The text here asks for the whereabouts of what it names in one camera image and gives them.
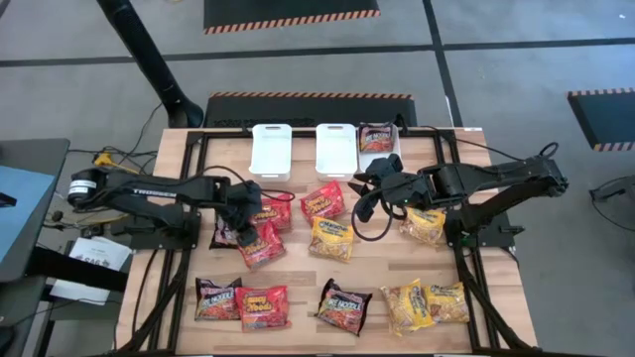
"wooden table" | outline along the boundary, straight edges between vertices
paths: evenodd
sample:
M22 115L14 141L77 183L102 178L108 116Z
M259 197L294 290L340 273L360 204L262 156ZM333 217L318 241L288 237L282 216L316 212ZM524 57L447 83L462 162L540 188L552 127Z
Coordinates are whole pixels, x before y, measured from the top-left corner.
M155 175L178 178L186 146L187 130L164 131ZM485 144L480 130L456 129L460 139ZM251 161L251 140L211 139L205 165L225 165L246 179L253 179L248 171ZM461 161L480 166L490 165L486 150L458 143ZM433 141L423 138L401 140L404 172L414 173L419 168L436 164ZM297 197L323 185L316 179L315 139L294 139L291 180L284 184L263 184L263 187L284 188ZM190 174L194 173L197 152L194 149ZM230 176L222 171L209 171L207 175ZM352 208L356 194L341 185L346 207ZM474 201L482 201L495 191L475 194ZM179 354L284 354L284 353L434 353L470 351L465 324L440 324L420 329L404 337L389 330L388 311L379 287L401 286L420 278L424 285L450 285L457 281L452 251L441 247L433 249L402 236L399 223L393 223L389 234L378 242L365 242L355 237L353 258L349 264L325 260L309 255L311 227L302 216L300 202L292 202L293 231L282 234L288 254L284 258L249 272L238 251L209 251L213 232L213 211L202 210L203 221L198 248L192 251L187 279L186 305L183 308L177 353ZM338 219L348 224L350 213ZM375 236L386 224L387 216L376 210L368 224L360 224L367 236ZM483 265L492 302L508 324L527 343L535 345L536 337L525 301L525 294L516 263L497 248L481 250ZM161 275L164 252L155 259L144 287L140 302L138 326L154 306ZM132 314L139 286L148 263L150 252L137 253L133 259L119 322L117 340L120 344L130 339ZM175 267L179 257L175 258ZM289 287L290 320L293 326L284 330L243 333L239 321L193 320L196 298L194 278L213 279L220 283L242 277L246 287L266 288L275 285ZM366 324L361 337L337 329L315 317L323 285L334 278L343 289L352 292L373 293ZM487 346L487 334L480 306L474 301L481 344ZM159 347L165 347L172 307L164 315Z

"red packaging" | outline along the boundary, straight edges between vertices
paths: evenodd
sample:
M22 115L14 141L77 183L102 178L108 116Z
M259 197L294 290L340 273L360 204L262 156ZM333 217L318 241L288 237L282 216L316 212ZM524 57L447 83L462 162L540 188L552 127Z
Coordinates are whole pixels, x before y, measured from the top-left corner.
M278 230L291 228L291 199L288 193L283 193L276 200L272 198L262 199L262 211L251 216L251 223L259 226L271 220Z
M258 239L246 247L238 246L238 250L251 270L275 260L285 254L285 246L271 221L258 227Z
M344 213L344 197L339 182L333 181L319 190L300 199L300 208L307 221L313 226L314 217L333 218Z
M287 287L236 288L236 302L244 332L291 326Z

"white plastic bin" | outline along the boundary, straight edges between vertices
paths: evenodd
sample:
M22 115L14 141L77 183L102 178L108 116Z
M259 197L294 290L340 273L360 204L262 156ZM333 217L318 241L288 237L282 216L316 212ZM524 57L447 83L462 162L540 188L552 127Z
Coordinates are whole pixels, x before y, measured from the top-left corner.
M401 158L401 148L399 146L399 128L393 124L393 142L395 145L393 146L393 151L390 153L360 153L359 146L357 147L357 153L359 153L359 170L361 172L366 172L370 163L375 159L380 158L388 158L390 154L397 154Z
M357 136L350 124L316 127L316 171L323 181L350 181L357 172Z
M258 181L287 181L291 178L291 126L258 124L254 137L249 172Z

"hazard stripe tape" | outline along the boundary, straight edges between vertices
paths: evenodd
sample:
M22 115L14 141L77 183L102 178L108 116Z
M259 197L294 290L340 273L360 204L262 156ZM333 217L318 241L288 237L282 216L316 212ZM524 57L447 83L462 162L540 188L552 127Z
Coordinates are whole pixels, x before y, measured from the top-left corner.
M596 152L631 151L634 148L635 143L633 142L595 144L595 146L593 147Z
M224 34L240 31L271 29L276 27L316 24L322 22L354 20L381 16L379 10L349 11L345 13L325 14L317 16L303 16L290 19L250 22L246 24L212 26L204 30L206 35Z
M595 89L595 90L575 90L567 92L567 97L584 96L584 95L603 95L603 94L622 94L635 93L633 87L628 88L611 88L611 89Z
M412 94L396 93L331 93L331 92L212 92L209 97L277 97L277 98L366 98L366 99L410 99Z

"yellow noodle package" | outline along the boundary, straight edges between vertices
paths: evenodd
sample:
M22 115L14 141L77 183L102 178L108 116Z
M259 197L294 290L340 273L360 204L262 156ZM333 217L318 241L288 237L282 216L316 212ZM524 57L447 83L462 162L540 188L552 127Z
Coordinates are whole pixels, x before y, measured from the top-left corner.
M401 336L403 332L412 332L435 324L426 308L419 279L402 287L382 287L381 292L388 303L390 324L396 335Z
M399 231L433 247L444 244L445 213L440 210L422 211L407 207L407 217Z
M463 283L424 287L426 303L435 322L469 322Z
M309 252L348 263L353 250L353 229L326 218L315 217Z

